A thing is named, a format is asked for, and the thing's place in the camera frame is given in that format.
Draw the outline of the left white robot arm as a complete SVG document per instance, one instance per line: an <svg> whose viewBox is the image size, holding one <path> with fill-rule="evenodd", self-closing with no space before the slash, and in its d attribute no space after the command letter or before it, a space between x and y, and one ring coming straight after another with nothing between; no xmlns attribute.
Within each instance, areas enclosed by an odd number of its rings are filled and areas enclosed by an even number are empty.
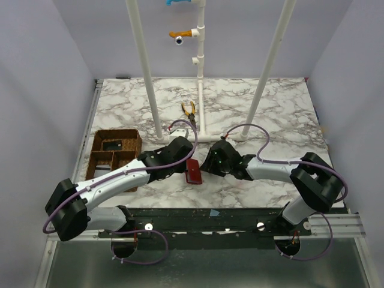
<svg viewBox="0 0 384 288"><path fill-rule="evenodd" d="M61 241L74 239L93 222L89 213L99 204L132 188L183 173L196 146L179 136L167 146L145 151L128 164L97 178L77 184L68 178L62 180L45 205L48 220L43 232L56 233Z"/></svg>

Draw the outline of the red leather card holder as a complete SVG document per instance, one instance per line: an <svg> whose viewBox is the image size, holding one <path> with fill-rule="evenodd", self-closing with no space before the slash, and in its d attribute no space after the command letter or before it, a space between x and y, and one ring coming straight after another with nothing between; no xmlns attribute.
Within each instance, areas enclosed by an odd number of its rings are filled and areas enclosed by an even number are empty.
<svg viewBox="0 0 384 288"><path fill-rule="evenodd" d="M186 161L185 180L188 184L201 185L202 175L199 167L199 162L195 159L188 159Z"/></svg>

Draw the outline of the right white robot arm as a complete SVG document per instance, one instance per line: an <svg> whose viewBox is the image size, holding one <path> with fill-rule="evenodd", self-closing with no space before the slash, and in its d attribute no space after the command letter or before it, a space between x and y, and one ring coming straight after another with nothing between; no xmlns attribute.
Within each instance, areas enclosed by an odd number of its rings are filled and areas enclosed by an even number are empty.
<svg viewBox="0 0 384 288"><path fill-rule="evenodd" d="M263 160L257 155L241 155L228 141L221 139L209 150L201 171L238 180L272 180L291 183L299 196L289 202L277 217L276 224L291 229L316 212L327 213L344 188L343 181L317 154L278 161Z"/></svg>

